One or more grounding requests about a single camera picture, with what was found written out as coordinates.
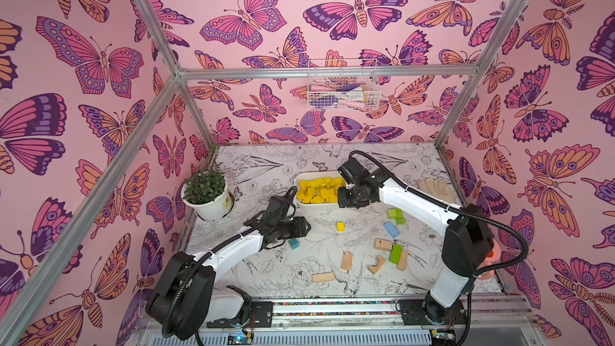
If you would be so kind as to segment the light green block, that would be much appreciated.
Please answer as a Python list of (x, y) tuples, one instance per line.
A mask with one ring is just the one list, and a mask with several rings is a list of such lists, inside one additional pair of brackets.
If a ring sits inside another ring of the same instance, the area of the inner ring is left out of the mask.
[(403, 211), (398, 208), (391, 208), (387, 210), (387, 218), (393, 221), (395, 225), (406, 224), (406, 219), (404, 217)]

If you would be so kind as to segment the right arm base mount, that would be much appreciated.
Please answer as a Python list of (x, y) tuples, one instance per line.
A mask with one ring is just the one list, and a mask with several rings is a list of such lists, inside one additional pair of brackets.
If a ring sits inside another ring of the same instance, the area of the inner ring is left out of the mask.
[(466, 325), (468, 323), (467, 309), (460, 300), (450, 308), (444, 308), (436, 301), (420, 299), (404, 299), (396, 303), (404, 325), (440, 326)]

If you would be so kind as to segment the blue block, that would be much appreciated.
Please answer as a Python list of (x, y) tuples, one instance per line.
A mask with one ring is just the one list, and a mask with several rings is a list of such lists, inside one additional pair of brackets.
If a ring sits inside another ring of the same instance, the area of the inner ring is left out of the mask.
[(400, 235), (400, 232), (392, 222), (387, 222), (384, 228), (392, 238), (397, 238)]

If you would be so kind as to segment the teal block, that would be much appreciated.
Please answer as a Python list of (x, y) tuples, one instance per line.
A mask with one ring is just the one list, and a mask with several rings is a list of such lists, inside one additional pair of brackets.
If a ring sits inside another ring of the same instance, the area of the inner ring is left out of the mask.
[(291, 249), (299, 248), (299, 241), (297, 239), (288, 240), (288, 244), (290, 245)]

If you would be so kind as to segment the natural wood arch block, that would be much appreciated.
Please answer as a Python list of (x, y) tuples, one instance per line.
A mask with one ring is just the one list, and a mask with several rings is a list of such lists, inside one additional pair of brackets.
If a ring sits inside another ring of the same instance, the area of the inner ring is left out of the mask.
[(386, 264), (387, 260), (383, 256), (377, 256), (375, 264), (368, 266), (368, 270), (372, 275), (376, 275), (382, 267)]

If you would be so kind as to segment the long natural wood block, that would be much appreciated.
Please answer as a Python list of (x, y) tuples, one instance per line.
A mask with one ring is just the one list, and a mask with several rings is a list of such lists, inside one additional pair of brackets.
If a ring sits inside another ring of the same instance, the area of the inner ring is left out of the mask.
[(336, 279), (333, 272), (317, 273), (312, 275), (312, 282), (315, 284), (327, 283)]

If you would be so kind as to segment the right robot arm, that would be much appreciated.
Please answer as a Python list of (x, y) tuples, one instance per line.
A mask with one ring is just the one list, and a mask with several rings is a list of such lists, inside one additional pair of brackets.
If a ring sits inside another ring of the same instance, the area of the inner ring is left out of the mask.
[[(350, 186), (339, 191), (340, 208), (385, 203), (410, 214), (443, 238), (440, 255), (444, 267), (422, 303), (433, 322), (442, 322), (461, 296), (470, 296), (479, 276), (520, 264), (529, 254), (527, 240), (512, 227), (486, 217), (476, 205), (447, 203), (406, 184), (365, 152), (352, 151), (337, 171)], [(510, 260), (484, 266), (494, 247), (489, 226), (511, 235), (520, 253)]]

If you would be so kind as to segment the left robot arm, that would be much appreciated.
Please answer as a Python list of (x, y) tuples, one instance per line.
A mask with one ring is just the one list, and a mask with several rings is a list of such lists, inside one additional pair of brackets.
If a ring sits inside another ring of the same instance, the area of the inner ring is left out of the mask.
[(250, 256), (309, 233), (307, 220), (295, 216), (297, 192), (293, 186), (271, 197), (265, 210), (214, 248), (195, 255), (180, 251), (171, 258), (145, 307), (146, 314), (162, 325), (162, 337), (186, 341), (204, 324), (221, 321), (243, 328), (252, 321), (252, 297), (219, 281)]

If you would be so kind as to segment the green rectangular block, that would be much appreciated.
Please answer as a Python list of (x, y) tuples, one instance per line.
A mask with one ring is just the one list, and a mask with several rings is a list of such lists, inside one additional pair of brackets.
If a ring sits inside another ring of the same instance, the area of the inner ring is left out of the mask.
[(398, 244), (394, 244), (392, 246), (392, 251), (390, 253), (389, 261), (395, 265), (398, 265), (401, 259), (403, 248)]

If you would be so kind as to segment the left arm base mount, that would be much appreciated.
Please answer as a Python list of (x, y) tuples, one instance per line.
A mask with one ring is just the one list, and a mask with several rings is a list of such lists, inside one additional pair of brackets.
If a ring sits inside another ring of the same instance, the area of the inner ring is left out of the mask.
[(244, 304), (239, 313), (231, 319), (219, 319), (206, 324), (207, 328), (244, 329), (270, 328), (273, 320), (273, 302), (257, 301)]

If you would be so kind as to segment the white plastic bin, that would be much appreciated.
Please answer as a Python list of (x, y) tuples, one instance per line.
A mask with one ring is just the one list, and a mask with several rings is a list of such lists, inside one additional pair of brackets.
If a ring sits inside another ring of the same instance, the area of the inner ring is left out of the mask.
[(301, 208), (330, 208), (338, 205), (339, 190), (347, 183), (336, 171), (307, 172), (296, 176), (296, 201)]

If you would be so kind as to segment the potted green plant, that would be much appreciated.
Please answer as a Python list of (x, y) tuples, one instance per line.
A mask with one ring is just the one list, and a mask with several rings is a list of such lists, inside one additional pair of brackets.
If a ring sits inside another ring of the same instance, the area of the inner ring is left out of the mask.
[(218, 168), (201, 171), (187, 179), (181, 197), (206, 222), (223, 219), (234, 207), (224, 173)]

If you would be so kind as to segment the pink watering can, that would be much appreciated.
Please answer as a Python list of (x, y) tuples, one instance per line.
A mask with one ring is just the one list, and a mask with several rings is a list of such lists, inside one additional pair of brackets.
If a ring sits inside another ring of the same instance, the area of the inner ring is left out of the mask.
[[(491, 266), (493, 264), (497, 264), (499, 263), (501, 260), (501, 248), (498, 244), (498, 242), (494, 242), (493, 244), (493, 249), (492, 251), (488, 254), (488, 256), (485, 258), (485, 260), (480, 264), (479, 268), (486, 268), (488, 266)], [(495, 271), (494, 270), (490, 270), (488, 272), (483, 272), (482, 274), (479, 275), (478, 279), (480, 280), (489, 280), (491, 278), (493, 278), (495, 275)]]

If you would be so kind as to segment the small natural wood block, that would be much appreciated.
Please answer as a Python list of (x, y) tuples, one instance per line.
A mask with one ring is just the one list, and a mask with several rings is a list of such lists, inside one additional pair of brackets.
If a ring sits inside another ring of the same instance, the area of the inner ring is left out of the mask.
[(374, 248), (379, 251), (392, 251), (394, 243), (390, 240), (376, 239)]

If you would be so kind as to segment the beige work glove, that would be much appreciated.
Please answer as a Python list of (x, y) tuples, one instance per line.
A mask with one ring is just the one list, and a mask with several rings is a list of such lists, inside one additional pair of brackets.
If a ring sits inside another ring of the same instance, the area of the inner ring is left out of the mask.
[(417, 185), (422, 192), (431, 195), (433, 198), (457, 204), (454, 190), (446, 183), (436, 179), (420, 179), (417, 181)]

